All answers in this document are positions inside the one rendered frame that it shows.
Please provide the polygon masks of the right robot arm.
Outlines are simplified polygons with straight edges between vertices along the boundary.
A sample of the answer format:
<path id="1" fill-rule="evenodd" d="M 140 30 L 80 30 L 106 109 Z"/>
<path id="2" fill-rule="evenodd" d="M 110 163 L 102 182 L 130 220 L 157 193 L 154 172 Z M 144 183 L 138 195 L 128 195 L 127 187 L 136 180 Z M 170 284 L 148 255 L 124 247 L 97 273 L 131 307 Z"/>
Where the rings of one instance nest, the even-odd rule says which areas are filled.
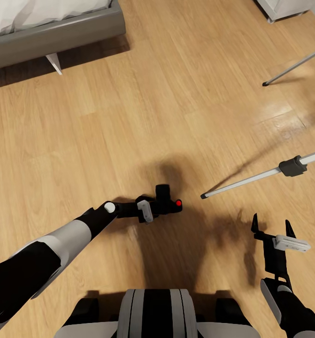
<path id="1" fill-rule="evenodd" d="M 315 313 L 293 294 L 285 255 L 286 249 L 305 253 L 311 246 L 295 237 L 287 219 L 285 226 L 286 236 L 266 234 L 259 231 L 257 213 L 254 214 L 251 231 L 255 239 L 263 241 L 265 271 L 275 275 L 275 279 L 261 279 L 261 292 L 287 338 L 315 338 Z M 285 278 L 286 283 L 279 277 Z"/>

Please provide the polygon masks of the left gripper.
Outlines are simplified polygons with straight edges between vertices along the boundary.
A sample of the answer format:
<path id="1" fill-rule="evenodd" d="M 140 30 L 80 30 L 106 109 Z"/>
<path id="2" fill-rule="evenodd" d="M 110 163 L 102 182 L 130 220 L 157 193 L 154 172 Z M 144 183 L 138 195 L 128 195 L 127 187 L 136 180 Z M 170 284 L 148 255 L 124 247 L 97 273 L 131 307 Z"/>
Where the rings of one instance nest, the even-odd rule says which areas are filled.
<path id="1" fill-rule="evenodd" d="M 139 196 L 135 200 L 135 202 L 128 203 L 129 206 L 130 206 L 130 215 L 129 215 L 129 217 L 138 217 L 140 223 L 143 223 L 143 222 L 146 221 L 144 219 L 144 216 L 143 216 L 143 211 L 142 210 L 138 210 L 138 206 L 137 206 L 137 203 L 139 203 L 139 202 L 141 202 L 143 200 L 146 200 L 146 201 L 150 202 L 150 201 L 154 201 L 155 199 L 147 197 L 147 196 Z M 153 218 L 157 218 L 158 216 L 159 215 L 153 215 Z"/>

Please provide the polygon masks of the digital camera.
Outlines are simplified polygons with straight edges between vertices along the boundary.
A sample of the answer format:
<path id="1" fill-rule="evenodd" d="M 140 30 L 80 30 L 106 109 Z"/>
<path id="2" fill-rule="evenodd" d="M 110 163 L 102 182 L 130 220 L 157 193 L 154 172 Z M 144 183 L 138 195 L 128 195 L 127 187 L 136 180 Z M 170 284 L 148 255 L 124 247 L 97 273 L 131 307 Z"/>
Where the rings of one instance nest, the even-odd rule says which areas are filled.
<path id="1" fill-rule="evenodd" d="M 170 188 L 168 184 L 155 186 L 156 200 L 150 201 L 150 208 L 153 215 L 167 215 L 181 212 L 183 210 L 182 201 L 174 203 L 170 198 Z"/>

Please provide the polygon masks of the camera tripod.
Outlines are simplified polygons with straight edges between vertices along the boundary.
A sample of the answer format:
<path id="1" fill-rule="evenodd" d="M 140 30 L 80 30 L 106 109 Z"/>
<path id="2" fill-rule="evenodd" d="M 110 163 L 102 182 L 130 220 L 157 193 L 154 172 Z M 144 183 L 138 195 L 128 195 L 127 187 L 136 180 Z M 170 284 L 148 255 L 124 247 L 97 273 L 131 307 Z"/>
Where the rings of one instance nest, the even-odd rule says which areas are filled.
<path id="1" fill-rule="evenodd" d="M 312 54 L 310 54 L 309 56 L 305 57 L 304 60 L 300 60 L 299 62 L 297 62 L 296 64 L 294 64 L 292 67 L 288 68 L 287 70 L 285 70 L 284 72 L 280 73 L 279 75 L 273 77 L 271 80 L 269 80 L 268 82 L 264 82 L 262 84 L 262 86 L 268 86 L 270 83 L 272 83 L 273 81 L 277 80 L 278 78 L 280 78 L 281 76 L 285 75 L 286 73 L 292 71 L 294 68 L 296 68 L 297 66 L 300 66 L 301 64 L 303 64 L 304 62 L 308 61 L 309 59 L 315 57 L 315 52 L 313 52 Z M 256 181 L 258 179 L 262 179 L 264 177 L 268 177 L 277 173 L 283 173 L 286 177 L 288 176 L 298 176 L 298 175 L 302 175 L 304 174 L 305 171 L 307 171 L 307 165 L 308 163 L 312 163 L 315 162 L 315 152 L 312 154 L 308 154 L 305 155 L 303 157 L 301 157 L 300 155 L 295 156 L 294 158 L 287 160 L 287 161 L 282 161 L 281 163 L 279 163 L 278 167 L 275 167 L 271 170 L 262 172 L 258 175 L 246 178 L 244 180 L 238 181 L 234 184 L 230 184 L 228 186 L 222 187 L 220 189 L 217 189 L 215 191 L 209 192 L 209 193 L 204 193 L 201 194 L 201 199 L 206 199 L 208 197 L 210 197 L 211 195 L 217 194 L 217 193 L 221 193 L 223 191 L 227 191 L 230 190 L 232 188 L 235 187 L 239 187 L 242 186 L 244 184 L 248 184 L 250 182 Z"/>

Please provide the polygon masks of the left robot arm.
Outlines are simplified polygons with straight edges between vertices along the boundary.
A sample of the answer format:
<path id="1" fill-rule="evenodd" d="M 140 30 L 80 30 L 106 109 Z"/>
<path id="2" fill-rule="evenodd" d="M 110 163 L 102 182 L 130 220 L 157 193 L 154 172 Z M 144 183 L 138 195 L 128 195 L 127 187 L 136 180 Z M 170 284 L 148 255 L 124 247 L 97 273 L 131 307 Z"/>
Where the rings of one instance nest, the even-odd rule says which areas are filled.
<path id="1" fill-rule="evenodd" d="M 139 196 L 132 203 L 107 201 L 90 208 L 61 228 L 32 240 L 0 263 L 0 330 L 26 304 L 37 298 L 116 218 L 138 217 L 152 222 L 150 201 Z"/>

